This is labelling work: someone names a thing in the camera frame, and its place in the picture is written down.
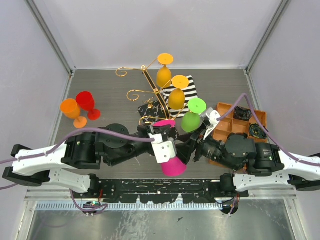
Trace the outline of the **green plastic wine glass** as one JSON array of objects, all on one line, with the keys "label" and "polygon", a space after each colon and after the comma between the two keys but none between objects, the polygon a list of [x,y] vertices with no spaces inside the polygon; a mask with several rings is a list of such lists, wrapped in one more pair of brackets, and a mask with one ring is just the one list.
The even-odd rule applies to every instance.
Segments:
[{"label": "green plastic wine glass", "polygon": [[187,107],[189,111],[182,118],[181,128],[186,133],[190,133],[200,126],[200,115],[207,109],[207,104],[203,99],[197,97],[191,99]]}]

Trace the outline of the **pink plastic wine glass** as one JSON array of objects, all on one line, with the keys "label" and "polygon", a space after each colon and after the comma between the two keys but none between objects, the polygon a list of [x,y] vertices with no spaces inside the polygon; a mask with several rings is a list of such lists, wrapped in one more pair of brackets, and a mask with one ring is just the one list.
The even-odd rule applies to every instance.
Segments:
[{"label": "pink plastic wine glass", "polygon": [[[174,120],[161,120],[153,124],[154,127],[163,127],[170,125],[172,128],[175,126]],[[160,164],[162,172],[167,177],[177,177],[182,175],[187,170],[187,165],[184,164],[177,156],[170,158],[168,162]]]}]

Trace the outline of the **gold wine glass rack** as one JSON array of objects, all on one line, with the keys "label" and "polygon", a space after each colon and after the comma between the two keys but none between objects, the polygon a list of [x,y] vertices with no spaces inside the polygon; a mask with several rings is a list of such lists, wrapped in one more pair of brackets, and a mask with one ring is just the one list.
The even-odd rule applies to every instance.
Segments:
[{"label": "gold wine glass rack", "polygon": [[162,95],[162,91],[164,88],[160,88],[157,85],[157,80],[153,81],[150,73],[148,72],[148,68],[151,66],[152,66],[151,64],[149,64],[148,66],[142,65],[138,69],[145,76],[147,82],[151,87],[151,91],[132,89],[128,91],[126,94],[127,99],[131,102],[137,101],[140,98],[140,93],[152,94],[152,97],[147,101],[145,101],[144,105],[138,108],[138,112],[140,113],[140,116],[141,116],[139,120],[140,125],[151,125],[161,120],[175,121],[180,114],[186,113],[183,111],[184,109],[183,107],[180,111],[177,112],[177,114],[174,114],[174,115],[171,114],[164,100],[164,97]]}]

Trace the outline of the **yellow wine glass cluster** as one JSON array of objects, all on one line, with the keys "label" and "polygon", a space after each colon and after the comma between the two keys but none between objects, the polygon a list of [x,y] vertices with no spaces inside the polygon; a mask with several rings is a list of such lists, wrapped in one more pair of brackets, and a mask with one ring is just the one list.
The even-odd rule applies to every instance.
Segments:
[{"label": "yellow wine glass cluster", "polygon": [[169,53],[161,53],[157,60],[162,67],[158,70],[156,76],[156,84],[160,88],[167,88],[171,84],[172,73],[167,65],[170,65],[174,61],[174,57]]}]

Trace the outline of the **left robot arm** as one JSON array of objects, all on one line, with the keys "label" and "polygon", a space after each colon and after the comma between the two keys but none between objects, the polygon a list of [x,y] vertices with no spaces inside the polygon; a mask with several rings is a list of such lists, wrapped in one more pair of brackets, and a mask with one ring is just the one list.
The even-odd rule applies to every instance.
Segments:
[{"label": "left robot arm", "polygon": [[11,152],[12,163],[3,171],[3,179],[16,185],[40,187],[53,185],[95,198],[100,179],[95,174],[79,175],[74,170],[98,170],[101,163],[110,167],[149,153],[159,164],[176,157],[171,126],[138,126],[130,134],[118,123],[101,128],[82,128],[66,136],[60,143],[40,149],[16,144]]}]

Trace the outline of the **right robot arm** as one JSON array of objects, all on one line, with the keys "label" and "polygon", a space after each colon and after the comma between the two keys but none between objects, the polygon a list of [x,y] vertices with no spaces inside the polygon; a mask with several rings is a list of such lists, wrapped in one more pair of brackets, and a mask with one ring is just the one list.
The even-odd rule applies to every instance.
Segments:
[{"label": "right robot arm", "polygon": [[320,189],[320,156],[286,154],[277,145],[255,142],[245,133],[230,133],[226,141],[205,137],[207,126],[178,138],[177,156],[188,164],[205,157],[233,173],[219,178],[219,191],[225,197],[254,188],[293,186],[297,191]]}]

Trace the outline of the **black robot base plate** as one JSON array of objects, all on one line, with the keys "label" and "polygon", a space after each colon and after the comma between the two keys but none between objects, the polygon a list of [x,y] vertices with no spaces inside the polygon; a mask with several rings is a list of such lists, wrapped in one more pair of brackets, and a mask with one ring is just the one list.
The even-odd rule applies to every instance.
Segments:
[{"label": "black robot base plate", "polygon": [[92,191],[73,193],[75,199],[97,199],[104,203],[143,204],[174,203],[182,197],[184,204],[215,203],[218,198],[241,198],[248,191],[238,192],[228,176],[222,182],[215,179],[101,179]]}]

